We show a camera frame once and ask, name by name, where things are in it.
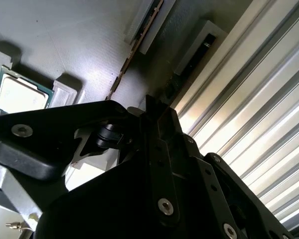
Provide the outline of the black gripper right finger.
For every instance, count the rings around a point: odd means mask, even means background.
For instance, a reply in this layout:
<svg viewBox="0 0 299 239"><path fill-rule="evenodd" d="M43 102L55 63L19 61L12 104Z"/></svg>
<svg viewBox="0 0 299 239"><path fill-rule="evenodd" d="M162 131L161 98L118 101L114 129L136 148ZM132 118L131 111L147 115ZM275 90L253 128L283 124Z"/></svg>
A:
<svg viewBox="0 0 299 239"><path fill-rule="evenodd" d="M229 165L217 154L201 155L196 142L182 132L176 111L159 118L167 142L181 219L190 235L204 239L291 239Z"/></svg>

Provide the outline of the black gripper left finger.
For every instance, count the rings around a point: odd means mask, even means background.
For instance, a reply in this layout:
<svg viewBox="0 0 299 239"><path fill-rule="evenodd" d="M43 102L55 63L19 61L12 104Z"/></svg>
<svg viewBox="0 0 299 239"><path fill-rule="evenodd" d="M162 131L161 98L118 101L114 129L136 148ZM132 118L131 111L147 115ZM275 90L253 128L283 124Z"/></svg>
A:
<svg viewBox="0 0 299 239"><path fill-rule="evenodd" d="M72 191L65 173L75 160L116 149L118 166L158 149L170 162L159 130L168 108L147 96L144 111L100 101L0 116L0 190L29 225L38 226L43 213Z"/></svg>

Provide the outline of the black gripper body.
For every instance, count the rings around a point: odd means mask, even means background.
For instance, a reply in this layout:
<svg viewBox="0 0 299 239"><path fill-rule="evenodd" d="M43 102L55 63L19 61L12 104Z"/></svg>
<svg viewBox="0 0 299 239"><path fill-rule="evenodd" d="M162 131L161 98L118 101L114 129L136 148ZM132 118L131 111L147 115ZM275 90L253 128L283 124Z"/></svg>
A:
<svg viewBox="0 0 299 239"><path fill-rule="evenodd" d="M178 195L171 159L158 149L136 154L59 198L41 216L35 238L195 239Z"/></svg>

